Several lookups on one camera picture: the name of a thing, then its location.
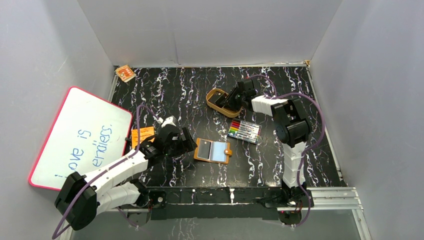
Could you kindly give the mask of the yellow oval tray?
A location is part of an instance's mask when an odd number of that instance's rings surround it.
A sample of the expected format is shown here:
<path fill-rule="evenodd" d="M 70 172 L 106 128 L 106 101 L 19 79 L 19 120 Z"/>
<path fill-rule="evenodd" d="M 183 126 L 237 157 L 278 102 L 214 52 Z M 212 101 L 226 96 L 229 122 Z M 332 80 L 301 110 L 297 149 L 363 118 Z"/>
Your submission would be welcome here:
<path fill-rule="evenodd" d="M 228 96 L 229 94 L 222 89 L 213 88 L 206 95 L 206 104 L 228 118 L 235 118 L 241 113 L 243 108 L 240 107 L 238 110 L 231 110 L 225 107 L 225 99 Z"/>

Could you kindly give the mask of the orange leather card holder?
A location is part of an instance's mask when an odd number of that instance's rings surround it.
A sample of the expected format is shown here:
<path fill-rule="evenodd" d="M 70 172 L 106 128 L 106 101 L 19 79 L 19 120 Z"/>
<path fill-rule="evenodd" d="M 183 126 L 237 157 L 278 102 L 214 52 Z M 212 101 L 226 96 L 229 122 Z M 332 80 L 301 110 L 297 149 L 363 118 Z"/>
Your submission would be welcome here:
<path fill-rule="evenodd" d="M 207 140 L 212 142 L 210 159 L 199 159 L 197 157 L 198 147 L 200 140 Z M 230 148 L 229 142 L 221 142 L 221 141 L 212 141 L 209 139 L 197 138 L 196 139 L 197 148 L 194 150 L 193 158 L 197 161 L 204 161 L 209 163 L 217 163 L 217 164 L 228 164 L 230 161 L 230 157 L 232 156 L 232 150 Z"/>

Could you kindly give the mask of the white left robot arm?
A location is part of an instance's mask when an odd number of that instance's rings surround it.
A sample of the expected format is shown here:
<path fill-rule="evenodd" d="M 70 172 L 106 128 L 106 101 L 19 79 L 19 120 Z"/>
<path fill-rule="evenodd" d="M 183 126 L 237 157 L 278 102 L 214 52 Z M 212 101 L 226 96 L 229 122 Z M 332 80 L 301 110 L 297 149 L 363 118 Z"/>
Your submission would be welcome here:
<path fill-rule="evenodd" d="M 129 178 L 169 158 L 193 152 L 197 147 L 188 128 L 178 128 L 174 116 L 165 119 L 156 135 L 149 136 L 126 155 L 97 170 L 71 173 L 54 205 L 62 222 L 78 231 L 94 218 L 123 205 L 151 208 L 155 204 L 150 190 Z"/>

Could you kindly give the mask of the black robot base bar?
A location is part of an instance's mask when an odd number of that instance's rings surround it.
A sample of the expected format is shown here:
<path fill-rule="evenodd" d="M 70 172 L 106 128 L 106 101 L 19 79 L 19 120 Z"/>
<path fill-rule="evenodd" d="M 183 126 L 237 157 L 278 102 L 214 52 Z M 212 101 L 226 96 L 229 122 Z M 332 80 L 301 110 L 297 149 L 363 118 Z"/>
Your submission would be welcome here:
<path fill-rule="evenodd" d="M 131 219 L 146 213 L 148 220 L 258 218 L 293 226 L 313 207 L 311 191 L 299 188 L 147 187 L 140 203 L 126 203 L 121 209 Z"/>

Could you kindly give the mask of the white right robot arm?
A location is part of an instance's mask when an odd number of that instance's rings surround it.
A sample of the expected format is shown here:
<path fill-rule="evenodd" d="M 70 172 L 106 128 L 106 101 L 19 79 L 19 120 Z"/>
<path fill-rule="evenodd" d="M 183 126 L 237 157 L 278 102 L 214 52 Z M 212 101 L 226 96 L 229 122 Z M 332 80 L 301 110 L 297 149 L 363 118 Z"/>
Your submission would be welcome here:
<path fill-rule="evenodd" d="M 312 131 L 306 113 L 298 109 L 300 101 L 259 95 L 252 80 L 237 82 L 233 90 L 217 103 L 224 109 L 241 108 L 272 117 L 275 134 L 283 146 L 284 170 L 282 202 L 295 207 L 305 195 L 303 155 Z"/>

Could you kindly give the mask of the stack of black cards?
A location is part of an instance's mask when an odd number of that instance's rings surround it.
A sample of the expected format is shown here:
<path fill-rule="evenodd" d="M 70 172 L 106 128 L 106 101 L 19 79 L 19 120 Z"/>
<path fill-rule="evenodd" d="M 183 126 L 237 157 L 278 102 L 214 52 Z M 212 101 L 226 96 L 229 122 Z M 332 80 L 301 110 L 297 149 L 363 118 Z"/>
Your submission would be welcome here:
<path fill-rule="evenodd" d="M 218 106 L 219 108 L 222 108 L 225 105 L 227 98 L 226 93 L 222 92 L 215 92 L 212 97 L 210 98 L 210 102 L 213 103 L 215 106 Z"/>

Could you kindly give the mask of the small orange card box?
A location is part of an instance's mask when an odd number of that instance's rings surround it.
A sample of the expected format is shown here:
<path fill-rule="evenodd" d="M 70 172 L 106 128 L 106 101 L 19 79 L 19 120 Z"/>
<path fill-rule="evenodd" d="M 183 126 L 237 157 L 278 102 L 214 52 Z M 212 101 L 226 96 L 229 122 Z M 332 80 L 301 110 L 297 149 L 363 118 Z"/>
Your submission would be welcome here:
<path fill-rule="evenodd" d="M 124 83 L 127 83 L 136 77 L 135 72 L 128 64 L 118 67 L 115 70 L 115 73 Z"/>

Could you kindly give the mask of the orange Huckleberry Finn book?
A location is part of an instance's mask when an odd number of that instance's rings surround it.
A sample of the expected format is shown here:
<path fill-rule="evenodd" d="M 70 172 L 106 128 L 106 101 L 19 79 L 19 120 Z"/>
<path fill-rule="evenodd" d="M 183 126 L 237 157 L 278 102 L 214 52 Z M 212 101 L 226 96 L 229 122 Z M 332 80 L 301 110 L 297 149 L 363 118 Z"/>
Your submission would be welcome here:
<path fill-rule="evenodd" d="M 155 135 L 155 128 L 153 126 L 143 127 L 139 129 L 132 129 L 131 137 L 130 137 L 131 147 L 135 149 L 138 143 L 141 143 L 146 138 L 154 136 L 154 135 Z"/>

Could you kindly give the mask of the pack of coloured markers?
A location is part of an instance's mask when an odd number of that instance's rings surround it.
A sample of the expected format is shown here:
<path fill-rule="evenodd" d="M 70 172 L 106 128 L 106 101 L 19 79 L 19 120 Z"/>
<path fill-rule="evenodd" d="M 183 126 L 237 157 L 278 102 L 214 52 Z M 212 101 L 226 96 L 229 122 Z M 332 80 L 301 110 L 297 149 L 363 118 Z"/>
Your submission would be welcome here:
<path fill-rule="evenodd" d="M 262 127 L 259 124 L 233 118 L 227 136 L 252 144 L 257 144 L 261 128 Z"/>

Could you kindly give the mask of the pink framed whiteboard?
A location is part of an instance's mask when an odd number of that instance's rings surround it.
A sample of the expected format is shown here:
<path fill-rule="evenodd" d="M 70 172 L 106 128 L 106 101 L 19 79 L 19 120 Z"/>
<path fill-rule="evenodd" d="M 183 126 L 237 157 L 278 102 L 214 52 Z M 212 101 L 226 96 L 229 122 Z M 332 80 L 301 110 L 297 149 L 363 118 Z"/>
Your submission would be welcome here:
<path fill-rule="evenodd" d="M 60 190 L 73 172 L 97 170 L 124 154 L 133 115 L 79 87 L 67 91 L 29 174 L 33 187 Z"/>

